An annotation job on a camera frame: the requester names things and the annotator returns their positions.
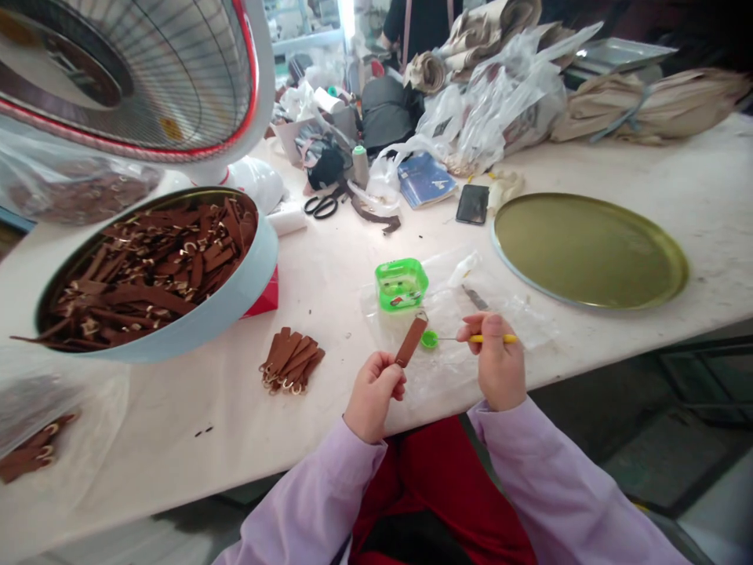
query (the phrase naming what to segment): green plastic box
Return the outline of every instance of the green plastic box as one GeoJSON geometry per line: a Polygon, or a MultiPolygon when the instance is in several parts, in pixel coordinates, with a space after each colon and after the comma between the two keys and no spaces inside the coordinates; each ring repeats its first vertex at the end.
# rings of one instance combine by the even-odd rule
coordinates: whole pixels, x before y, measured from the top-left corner
{"type": "Polygon", "coordinates": [[[400,259],[376,268],[376,293],[385,312],[400,312],[421,306],[429,278],[416,259],[400,259]]]}

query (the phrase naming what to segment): smartphone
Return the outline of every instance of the smartphone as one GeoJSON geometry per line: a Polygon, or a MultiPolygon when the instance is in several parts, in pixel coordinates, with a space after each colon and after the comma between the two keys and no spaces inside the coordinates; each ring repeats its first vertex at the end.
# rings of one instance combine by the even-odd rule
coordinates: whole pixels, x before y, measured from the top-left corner
{"type": "Polygon", "coordinates": [[[465,224],[484,225],[486,206],[489,204],[489,187],[466,184],[460,193],[455,220],[465,224]]]}

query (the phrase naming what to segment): green bottle cap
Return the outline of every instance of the green bottle cap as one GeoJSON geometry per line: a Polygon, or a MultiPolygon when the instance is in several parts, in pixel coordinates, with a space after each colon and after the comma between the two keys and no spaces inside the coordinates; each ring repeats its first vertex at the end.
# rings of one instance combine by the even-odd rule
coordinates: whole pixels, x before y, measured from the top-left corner
{"type": "Polygon", "coordinates": [[[426,349],[434,349],[437,345],[439,345],[439,336],[436,332],[427,330],[423,334],[421,334],[421,345],[423,345],[426,349]]]}

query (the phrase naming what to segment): person's left hand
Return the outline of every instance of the person's left hand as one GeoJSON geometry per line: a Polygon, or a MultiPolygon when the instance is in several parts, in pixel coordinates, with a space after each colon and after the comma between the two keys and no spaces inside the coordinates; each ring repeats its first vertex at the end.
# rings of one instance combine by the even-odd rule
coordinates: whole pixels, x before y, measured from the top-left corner
{"type": "Polygon", "coordinates": [[[390,398],[401,402],[405,393],[406,374],[395,363],[395,356],[372,353],[355,378],[343,420],[361,441],[378,443],[384,438],[390,398]]]}

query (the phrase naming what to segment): person's right hand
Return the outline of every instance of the person's right hand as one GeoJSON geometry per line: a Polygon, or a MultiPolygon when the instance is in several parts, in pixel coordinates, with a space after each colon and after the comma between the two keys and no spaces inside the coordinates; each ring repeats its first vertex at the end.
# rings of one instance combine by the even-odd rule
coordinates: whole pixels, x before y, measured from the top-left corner
{"type": "Polygon", "coordinates": [[[463,318],[466,325],[457,332],[458,341],[481,334],[484,342],[468,343],[478,355],[478,386],[492,410],[501,412],[526,400],[526,367],[520,340],[504,343],[504,335],[515,332],[499,314],[477,312],[463,318]]]}

